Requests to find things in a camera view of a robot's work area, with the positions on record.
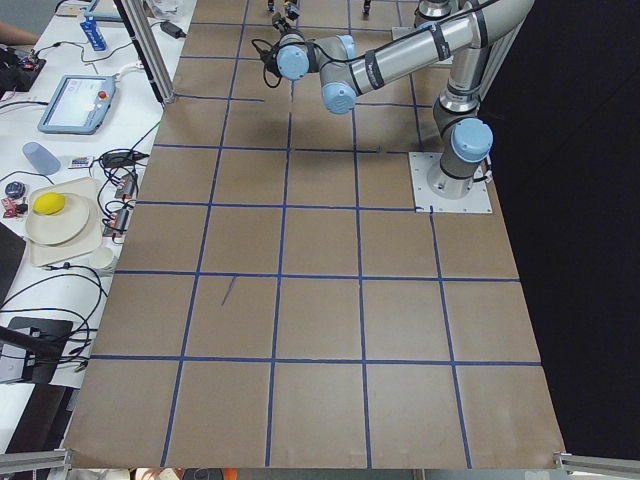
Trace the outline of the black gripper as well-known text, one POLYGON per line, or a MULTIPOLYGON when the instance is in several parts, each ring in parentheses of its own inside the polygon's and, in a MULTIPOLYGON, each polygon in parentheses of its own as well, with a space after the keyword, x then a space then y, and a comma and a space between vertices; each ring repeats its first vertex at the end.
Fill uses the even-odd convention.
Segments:
POLYGON ((272 26, 280 32, 280 44, 287 45, 290 43, 302 42, 302 33, 291 26, 285 17, 281 14, 274 14, 271 20, 272 26))

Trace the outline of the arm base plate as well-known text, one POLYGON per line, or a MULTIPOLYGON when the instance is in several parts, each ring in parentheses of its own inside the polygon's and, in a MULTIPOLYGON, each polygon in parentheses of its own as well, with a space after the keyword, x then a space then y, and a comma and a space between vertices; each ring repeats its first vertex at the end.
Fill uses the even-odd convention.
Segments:
POLYGON ((471 178, 458 180, 441 170, 441 153, 409 152, 414 205, 417 212, 491 214, 488 186, 477 164, 471 178))

